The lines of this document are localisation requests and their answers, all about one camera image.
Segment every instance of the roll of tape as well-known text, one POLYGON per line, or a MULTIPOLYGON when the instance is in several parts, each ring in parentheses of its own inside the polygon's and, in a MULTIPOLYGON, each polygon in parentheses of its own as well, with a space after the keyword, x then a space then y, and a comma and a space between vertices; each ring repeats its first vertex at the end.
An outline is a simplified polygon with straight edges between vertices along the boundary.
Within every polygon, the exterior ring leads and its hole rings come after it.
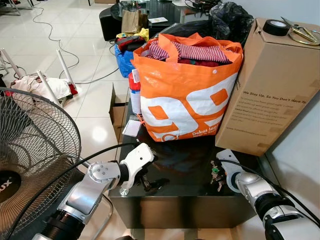
POLYGON ((285 36, 287 35, 290 26, 286 24, 284 21, 269 19, 265 21, 263 26, 263 31, 268 34, 275 36, 285 36))

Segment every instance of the red striped clothing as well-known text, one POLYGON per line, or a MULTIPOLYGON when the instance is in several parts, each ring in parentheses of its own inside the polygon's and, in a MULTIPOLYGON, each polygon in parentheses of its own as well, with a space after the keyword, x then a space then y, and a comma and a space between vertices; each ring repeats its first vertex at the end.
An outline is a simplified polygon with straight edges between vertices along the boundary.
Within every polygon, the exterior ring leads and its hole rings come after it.
MULTIPOLYGON (((213 61, 222 64, 231 63, 218 46, 188 46, 174 41, 172 43, 178 50, 179 59, 213 61)), ((169 57, 168 53, 159 47, 158 41, 153 41, 149 50, 154 59, 165 60, 169 57)))

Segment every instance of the white tile floor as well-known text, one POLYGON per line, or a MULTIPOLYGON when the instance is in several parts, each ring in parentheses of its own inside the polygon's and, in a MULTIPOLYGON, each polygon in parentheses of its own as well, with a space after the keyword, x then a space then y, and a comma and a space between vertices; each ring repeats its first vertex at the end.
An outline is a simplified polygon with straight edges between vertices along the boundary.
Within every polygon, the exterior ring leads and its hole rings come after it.
MULTIPOLYGON (((26 4, 26 0, 20 1, 21 5, 26 4)), ((44 8, 43 14, 36 20, 52 24, 52 38, 61 39, 62 46, 79 57, 79 64, 70 69, 76 83, 90 82, 118 67, 115 57, 109 51, 110 44, 102 37, 99 21, 99 13, 110 5, 89 6, 88 0, 48 0, 40 2, 36 7, 44 8)), ((0 15, 0 48, 5 48, 13 61, 25 68, 28 74, 41 70, 48 76, 57 78, 62 71, 56 54, 58 43, 48 40, 48 25, 32 21, 40 12, 41 9, 33 9, 21 10, 21 16, 0 15)), ((76 63, 74 56, 65 52, 62 54, 68 66, 76 63)), ((4 80, 6 84, 14 80, 12 71, 4 80)), ((128 80, 117 71, 98 82, 78 84, 78 95, 64 106, 79 128, 82 157, 117 144, 109 115, 112 84, 117 101, 122 102, 127 94, 128 80)), ((94 160, 113 160, 115 154, 116 151, 110 151, 94 160)), ((91 239, 108 212, 109 206, 102 201, 80 239, 91 239)), ((126 229, 115 210, 99 239, 114 240, 131 232, 130 229, 126 229)), ((144 239, 183 240, 187 239, 187 232, 185 229, 146 229, 144 239)), ((195 232, 199 239, 204 240, 232 239, 229 229, 201 229, 195 232)))

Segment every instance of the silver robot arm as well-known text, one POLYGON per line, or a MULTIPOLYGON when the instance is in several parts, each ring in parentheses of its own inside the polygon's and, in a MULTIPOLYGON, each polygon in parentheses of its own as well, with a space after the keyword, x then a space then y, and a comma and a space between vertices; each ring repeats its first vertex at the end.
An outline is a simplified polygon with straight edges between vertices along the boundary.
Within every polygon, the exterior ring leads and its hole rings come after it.
MULTIPOLYGON (((230 149, 218 152, 216 157, 239 163, 230 149)), ((229 162, 221 162, 221 165, 226 172, 228 187, 241 193, 262 220, 266 240, 320 239, 319 227, 263 178, 229 162)))
POLYGON ((137 173, 154 160, 147 144, 142 143, 117 162, 95 162, 89 165, 82 181, 73 186, 44 230, 32 240, 77 240, 97 209, 105 191, 121 185, 128 191, 137 173))

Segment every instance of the scissors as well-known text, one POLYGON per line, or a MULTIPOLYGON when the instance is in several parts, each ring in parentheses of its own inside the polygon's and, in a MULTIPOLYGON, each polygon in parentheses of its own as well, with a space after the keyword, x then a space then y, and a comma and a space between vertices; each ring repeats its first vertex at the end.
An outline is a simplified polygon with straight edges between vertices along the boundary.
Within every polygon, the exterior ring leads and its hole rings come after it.
POLYGON ((306 45, 313 45, 313 46, 320 45, 320 39, 313 34, 313 33, 320 34, 320 32, 316 30, 309 30, 303 26, 299 26, 298 24, 293 23, 292 21, 289 21, 284 17, 281 17, 281 18, 286 22, 286 24, 288 24, 291 27, 291 32, 288 35, 292 40, 301 44, 306 44, 306 45), (301 41, 295 38, 292 33, 298 34, 299 36, 309 41, 301 41))

